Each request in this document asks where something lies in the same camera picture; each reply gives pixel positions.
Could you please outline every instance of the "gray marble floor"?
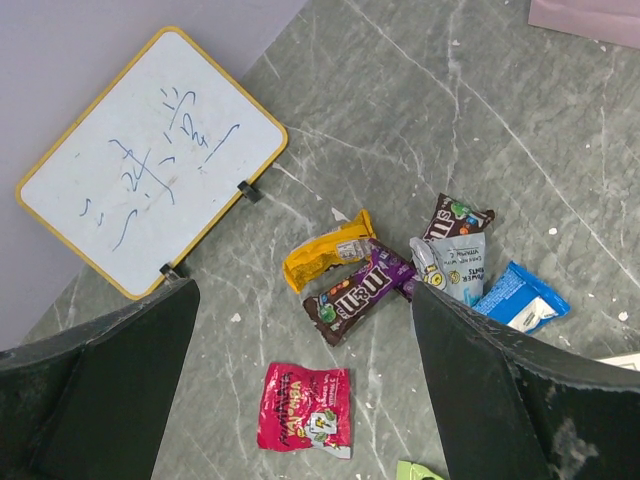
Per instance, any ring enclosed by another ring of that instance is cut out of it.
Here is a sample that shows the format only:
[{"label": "gray marble floor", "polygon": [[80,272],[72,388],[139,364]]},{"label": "gray marble floor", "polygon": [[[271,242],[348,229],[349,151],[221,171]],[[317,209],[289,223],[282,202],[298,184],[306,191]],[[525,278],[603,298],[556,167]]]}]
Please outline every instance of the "gray marble floor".
[{"label": "gray marble floor", "polygon": [[[446,474],[407,303],[389,297],[330,349],[282,277],[292,248],[363,207],[405,255],[439,191],[493,208],[489,282],[514,259],[573,307],[538,338],[640,350],[640,52],[529,27],[528,3],[312,0],[244,78],[291,142],[266,198],[186,262],[202,305],[155,478],[384,479],[398,459]],[[123,303],[85,269],[30,340]],[[258,450],[276,360],[352,369],[351,461]]]}]

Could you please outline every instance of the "pink paper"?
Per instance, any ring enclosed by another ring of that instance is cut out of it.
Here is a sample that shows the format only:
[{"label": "pink paper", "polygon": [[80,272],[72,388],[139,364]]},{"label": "pink paper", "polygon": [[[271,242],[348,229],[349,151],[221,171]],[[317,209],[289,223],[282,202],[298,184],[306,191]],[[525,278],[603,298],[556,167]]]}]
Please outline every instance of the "pink paper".
[{"label": "pink paper", "polygon": [[531,0],[529,24],[640,48],[638,0]]}]

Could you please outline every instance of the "brown m&m's package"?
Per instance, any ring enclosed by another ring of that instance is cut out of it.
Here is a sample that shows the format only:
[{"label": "brown m&m's package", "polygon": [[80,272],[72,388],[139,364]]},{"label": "brown m&m's package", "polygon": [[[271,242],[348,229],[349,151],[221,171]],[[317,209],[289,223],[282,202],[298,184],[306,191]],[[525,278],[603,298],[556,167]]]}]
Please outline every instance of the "brown m&m's package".
[{"label": "brown m&m's package", "polygon": [[342,337],[382,297],[416,273],[400,255],[377,240],[368,240],[371,258],[329,291],[308,297],[304,309],[327,343],[336,346]]},{"label": "brown m&m's package", "polygon": [[496,218],[493,210],[475,212],[464,203],[441,193],[423,240],[479,233]]}]

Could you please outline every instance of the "pink candy package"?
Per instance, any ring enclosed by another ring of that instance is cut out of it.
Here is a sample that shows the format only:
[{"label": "pink candy package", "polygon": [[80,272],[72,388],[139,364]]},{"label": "pink candy package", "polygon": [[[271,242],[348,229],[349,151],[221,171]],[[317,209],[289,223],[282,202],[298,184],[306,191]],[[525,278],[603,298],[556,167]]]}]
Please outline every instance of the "pink candy package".
[{"label": "pink candy package", "polygon": [[290,452],[319,448],[351,458],[349,371],[272,363],[260,402],[258,446]]}]

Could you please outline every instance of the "purple wall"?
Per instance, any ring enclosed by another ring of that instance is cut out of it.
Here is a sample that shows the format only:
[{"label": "purple wall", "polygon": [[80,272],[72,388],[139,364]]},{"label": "purple wall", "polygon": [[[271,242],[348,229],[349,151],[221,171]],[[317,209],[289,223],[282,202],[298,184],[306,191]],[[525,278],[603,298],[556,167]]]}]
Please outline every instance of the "purple wall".
[{"label": "purple wall", "polygon": [[240,78],[306,0],[0,3],[0,350],[18,344],[82,260],[15,202],[17,182],[165,25]]}]

